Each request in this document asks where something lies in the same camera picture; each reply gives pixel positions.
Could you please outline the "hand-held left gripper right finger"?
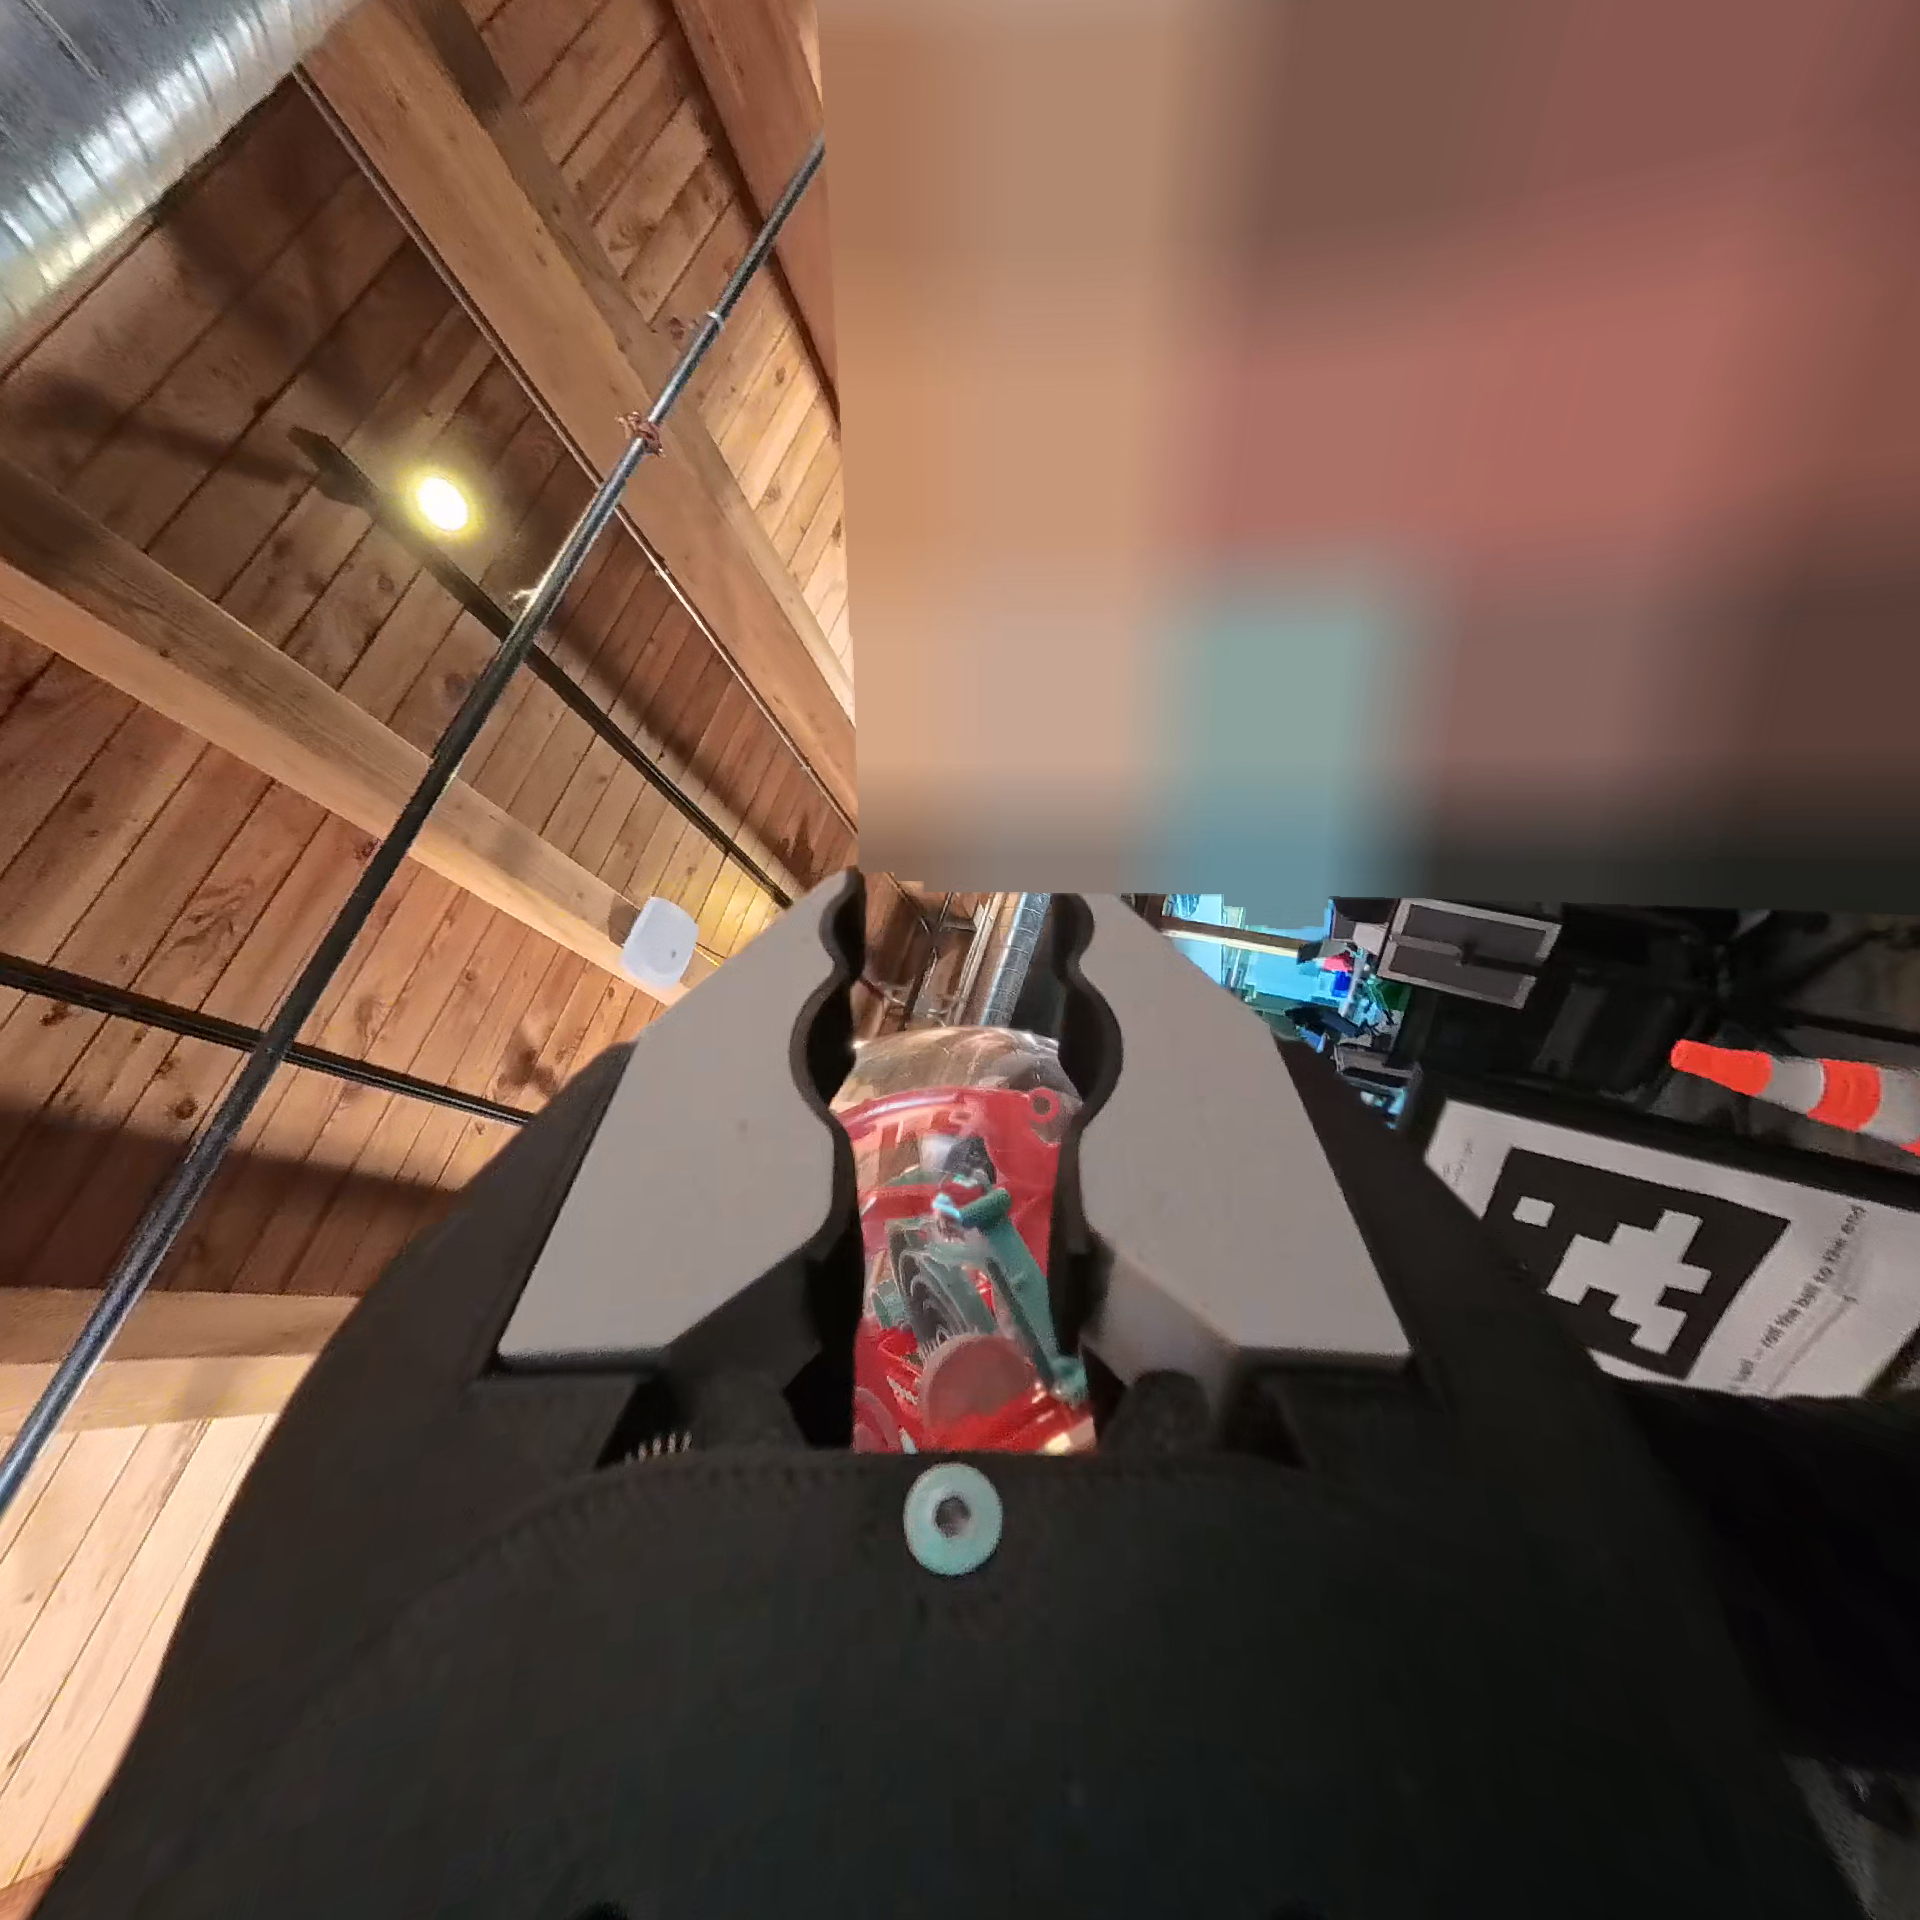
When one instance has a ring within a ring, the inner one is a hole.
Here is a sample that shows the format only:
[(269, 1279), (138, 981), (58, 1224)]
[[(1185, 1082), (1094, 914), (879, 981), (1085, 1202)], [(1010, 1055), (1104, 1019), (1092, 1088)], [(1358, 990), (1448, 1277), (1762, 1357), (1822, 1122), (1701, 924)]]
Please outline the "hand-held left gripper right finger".
[(1399, 1374), (1410, 1336), (1276, 1037), (1124, 900), (1052, 905), (1078, 1347), (1118, 1381)]

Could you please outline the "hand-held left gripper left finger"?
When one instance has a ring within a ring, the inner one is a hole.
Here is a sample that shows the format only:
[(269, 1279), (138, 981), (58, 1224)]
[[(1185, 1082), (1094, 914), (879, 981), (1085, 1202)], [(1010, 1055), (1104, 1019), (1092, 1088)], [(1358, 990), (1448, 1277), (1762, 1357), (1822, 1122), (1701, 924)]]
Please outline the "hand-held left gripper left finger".
[(514, 1373), (797, 1377), (857, 1307), (866, 888), (841, 870), (633, 1042), (496, 1343)]

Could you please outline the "clear maze ball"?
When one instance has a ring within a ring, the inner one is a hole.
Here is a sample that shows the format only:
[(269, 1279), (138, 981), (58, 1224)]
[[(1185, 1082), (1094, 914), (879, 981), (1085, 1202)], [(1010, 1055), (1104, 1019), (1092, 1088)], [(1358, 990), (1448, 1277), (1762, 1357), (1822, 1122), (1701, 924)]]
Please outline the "clear maze ball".
[(1047, 1286), (1082, 1100), (1054, 1039), (932, 1024), (864, 1041), (831, 1098), (855, 1174), (852, 1448), (1092, 1453), (1084, 1365)]

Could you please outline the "white ceiling sensor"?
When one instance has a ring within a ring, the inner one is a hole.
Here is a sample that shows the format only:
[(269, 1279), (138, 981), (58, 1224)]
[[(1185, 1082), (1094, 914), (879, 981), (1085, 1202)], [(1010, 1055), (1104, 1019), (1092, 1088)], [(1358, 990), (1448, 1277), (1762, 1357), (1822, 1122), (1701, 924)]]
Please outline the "white ceiling sensor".
[(620, 941), (618, 973), (661, 1006), (688, 990), (688, 975), (700, 957), (700, 924), (683, 907), (648, 896)]

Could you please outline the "black lighting track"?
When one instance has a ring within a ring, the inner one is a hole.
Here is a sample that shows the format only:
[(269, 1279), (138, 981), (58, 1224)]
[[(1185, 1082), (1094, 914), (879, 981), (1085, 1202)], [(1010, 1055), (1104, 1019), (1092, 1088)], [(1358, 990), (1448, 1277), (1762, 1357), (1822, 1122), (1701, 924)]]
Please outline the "black lighting track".
[[(31, 962), (7, 952), (1, 955), (1, 989), (49, 1006), (59, 1006), (67, 1013), (95, 1015), (109, 1023), (138, 1026), (179, 1042), (210, 1044), (231, 1055), (256, 1053), (265, 1042), (265, 1034), (259, 1028), (239, 1021), (179, 1006), (178, 1002), (148, 997), (128, 987)], [(342, 1087), (406, 1098), (471, 1121), (516, 1129), (531, 1121), (531, 1113), (516, 1109), (510, 1103), (433, 1082), (408, 1071), (384, 1068), (299, 1041), (289, 1044), (283, 1065), (299, 1072), (323, 1076)]]
[[(476, 582), (467, 571), (458, 565), (444, 548), (406, 516), (402, 502), (394, 492), (382, 489), (371, 474), (358, 466), (342, 445), (326, 439), (322, 433), (293, 426), (289, 443), (305, 461), (317, 492), (342, 509), (364, 515), (373, 526), (391, 537), (420, 568), (471, 617), (493, 641), (506, 642), (516, 627), (516, 617), (498, 605), (492, 595)], [(559, 704), (580, 719), (597, 742), (611, 748), (627, 769), (632, 769), (681, 820), (695, 829), (707, 844), (718, 849), (732, 865), (749, 876), (778, 909), (789, 909), (792, 896), (770, 876), (752, 854), (744, 853), (734, 834), (722, 829), (701, 805), (695, 805), (683, 786), (666, 775), (655, 756), (642, 751), (636, 739), (625, 732), (608, 709), (602, 709), (588, 695), (559, 660), (556, 660), (539, 642), (533, 642), (521, 666), (546, 687)]]

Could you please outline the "framed marker sign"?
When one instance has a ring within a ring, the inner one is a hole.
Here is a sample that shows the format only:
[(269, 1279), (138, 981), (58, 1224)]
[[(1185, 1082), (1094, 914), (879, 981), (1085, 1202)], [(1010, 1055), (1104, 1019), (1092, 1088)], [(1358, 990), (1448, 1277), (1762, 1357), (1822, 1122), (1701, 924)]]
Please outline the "framed marker sign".
[(1805, 1156), (1644, 1116), (1440, 1092), (1424, 1162), (1620, 1381), (1864, 1399), (1916, 1357), (1916, 1207)]

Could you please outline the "silver ceiling pipe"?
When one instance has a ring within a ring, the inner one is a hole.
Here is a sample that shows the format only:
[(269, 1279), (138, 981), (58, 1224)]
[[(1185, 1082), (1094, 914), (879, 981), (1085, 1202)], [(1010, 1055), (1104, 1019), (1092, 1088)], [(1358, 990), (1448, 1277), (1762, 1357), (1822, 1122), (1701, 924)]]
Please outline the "silver ceiling pipe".
[(80, 1333), (54, 1367), (49, 1383), (23, 1416), (1, 1463), (1, 1509), (10, 1511), (35, 1468), (43, 1448), (78, 1404), (84, 1387), (109, 1347), (116, 1343), (131, 1311), (154, 1282), (162, 1263), (173, 1248), (183, 1224), (199, 1204), (217, 1169), (237, 1138), (244, 1122), (258, 1107), (274, 1075), (287, 1065), (303, 1024), (317, 1010), (326, 989), (345, 962), (353, 943), (371, 919), (371, 910), (394, 881), (402, 863), (414, 853), (430, 816), (458, 779), (485, 720), (507, 693), (516, 672), (536, 650), (542, 632), (552, 623), (564, 591), (585, 565), (594, 543), (608, 530), (627, 485), (645, 461), (661, 455), (663, 426), (692, 384), (712, 344), (729, 322), (735, 304), (762, 271), (778, 238), (804, 205), (804, 197), (818, 179), (825, 160), (825, 136), (814, 136), (806, 156), (780, 192), (774, 208), (749, 243), (740, 264), (732, 271), (722, 294), (706, 311), (688, 339), (679, 360), (667, 375), (648, 413), (625, 423), (627, 445), (620, 453), (580, 519), (567, 533), (554, 561), (539, 575), (539, 582), (514, 619), (506, 639), (498, 644), (482, 676), (467, 688), (460, 709), (446, 722), (422, 779), (399, 807), (396, 824), (376, 844), (351, 886), (342, 910), (323, 933), (320, 944), (299, 971), (280, 1002), (269, 1026), (262, 1033), (237, 1068), (227, 1092), (195, 1133), (185, 1156), (156, 1190), (154, 1200), (140, 1214), (136, 1229), (116, 1260), (103, 1298), (89, 1308)]

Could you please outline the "orange traffic cone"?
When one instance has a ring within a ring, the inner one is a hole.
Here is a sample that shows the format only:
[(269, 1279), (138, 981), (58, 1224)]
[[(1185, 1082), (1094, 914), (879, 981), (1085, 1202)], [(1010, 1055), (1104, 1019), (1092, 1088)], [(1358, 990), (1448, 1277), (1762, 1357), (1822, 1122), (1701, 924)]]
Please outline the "orange traffic cone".
[(1815, 1127), (1918, 1154), (1918, 1072), (1675, 1041), (1668, 1067)]

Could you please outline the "ceiling spot light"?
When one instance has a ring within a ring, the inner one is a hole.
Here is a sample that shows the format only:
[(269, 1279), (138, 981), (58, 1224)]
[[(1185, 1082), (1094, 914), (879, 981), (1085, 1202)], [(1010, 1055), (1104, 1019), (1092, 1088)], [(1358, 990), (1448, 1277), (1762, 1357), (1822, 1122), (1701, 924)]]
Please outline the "ceiling spot light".
[(394, 469), (394, 487), (408, 522), (438, 540), (467, 543), (487, 525), (487, 494), (454, 463), (402, 463)]

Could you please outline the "silver ventilation duct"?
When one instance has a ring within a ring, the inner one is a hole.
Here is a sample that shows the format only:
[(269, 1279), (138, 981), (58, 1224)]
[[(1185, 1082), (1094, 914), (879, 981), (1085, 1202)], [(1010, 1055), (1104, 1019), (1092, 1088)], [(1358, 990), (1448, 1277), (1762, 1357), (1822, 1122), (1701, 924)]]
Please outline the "silver ventilation duct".
[(1017, 1006), (1044, 944), (1050, 907), (1047, 893), (996, 896), (979, 938), (979, 959), (968, 997), (972, 1026), (1017, 1026)]
[(1, 336), (89, 273), (351, 3), (6, 3)]

